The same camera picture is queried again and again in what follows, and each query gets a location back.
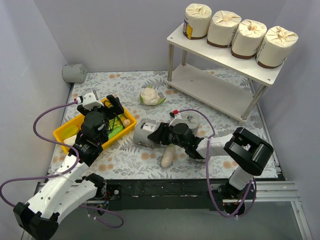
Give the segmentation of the cream roll with cartoon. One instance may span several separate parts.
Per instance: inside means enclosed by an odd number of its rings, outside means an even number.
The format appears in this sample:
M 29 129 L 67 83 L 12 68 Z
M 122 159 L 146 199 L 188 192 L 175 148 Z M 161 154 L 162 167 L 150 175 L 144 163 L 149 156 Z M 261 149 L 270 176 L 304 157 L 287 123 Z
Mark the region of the cream roll with cartoon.
M 231 43 L 231 54 L 239 59 L 253 58 L 267 32 L 264 23 L 245 19 L 239 25 Z

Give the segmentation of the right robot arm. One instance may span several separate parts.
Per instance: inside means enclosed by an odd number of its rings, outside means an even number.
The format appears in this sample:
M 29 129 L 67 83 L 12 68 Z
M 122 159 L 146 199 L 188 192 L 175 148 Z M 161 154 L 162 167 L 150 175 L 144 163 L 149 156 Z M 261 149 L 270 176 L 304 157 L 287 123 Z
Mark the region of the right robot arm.
M 185 123 L 175 126 L 161 123 L 147 138 L 158 145 L 179 146 L 194 160 L 230 156 L 238 167 L 222 188 L 221 194 L 232 199 L 243 195 L 249 181 L 262 174 L 274 152 L 268 142 L 243 127 L 224 137 L 205 138 L 194 135 Z

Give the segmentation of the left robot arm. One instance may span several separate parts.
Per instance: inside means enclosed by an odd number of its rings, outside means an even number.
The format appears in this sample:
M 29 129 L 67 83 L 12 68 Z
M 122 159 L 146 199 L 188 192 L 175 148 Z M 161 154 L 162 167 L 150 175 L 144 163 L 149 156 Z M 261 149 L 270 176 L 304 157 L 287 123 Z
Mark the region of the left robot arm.
M 36 240 L 49 240 L 66 215 L 86 200 L 106 199 L 106 180 L 95 173 L 83 177 L 81 184 L 70 190 L 103 151 L 110 120 L 124 113 L 118 97 L 108 95 L 106 100 L 109 106 L 91 93 L 78 98 L 77 110 L 84 121 L 56 176 L 26 203 L 18 202 L 13 208 L 18 225 Z

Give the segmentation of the cream roll with label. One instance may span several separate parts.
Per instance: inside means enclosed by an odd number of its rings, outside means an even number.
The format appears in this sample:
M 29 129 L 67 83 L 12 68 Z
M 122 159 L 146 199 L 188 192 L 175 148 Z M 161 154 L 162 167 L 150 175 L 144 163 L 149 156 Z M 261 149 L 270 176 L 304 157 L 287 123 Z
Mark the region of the cream roll with label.
M 206 42 L 218 48 L 230 47 L 241 21 L 242 18 L 232 11 L 217 11 L 210 21 Z

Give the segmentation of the white daikon radish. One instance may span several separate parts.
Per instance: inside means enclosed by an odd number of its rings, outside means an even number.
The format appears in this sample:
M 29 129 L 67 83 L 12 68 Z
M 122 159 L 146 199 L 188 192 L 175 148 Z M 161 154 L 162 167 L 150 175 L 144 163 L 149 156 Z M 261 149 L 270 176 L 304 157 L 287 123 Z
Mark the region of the white daikon radish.
M 163 157 L 162 157 L 162 160 L 161 160 L 161 167 L 163 169 L 166 169 L 168 168 L 174 158 L 175 158 L 175 155 L 176 155 L 176 147 L 174 144 L 169 144 L 165 147 L 165 150 L 164 150 L 164 154 L 163 154 Z

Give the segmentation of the grey roll with logo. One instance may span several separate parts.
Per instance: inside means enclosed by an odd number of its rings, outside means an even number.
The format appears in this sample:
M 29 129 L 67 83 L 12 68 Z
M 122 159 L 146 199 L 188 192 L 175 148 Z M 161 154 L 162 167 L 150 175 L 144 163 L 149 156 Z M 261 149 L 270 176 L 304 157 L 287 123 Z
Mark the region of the grey roll with logo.
M 181 113 L 181 119 L 196 136 L 201 123 L 199 114 L 194 111 L 184 111 Z

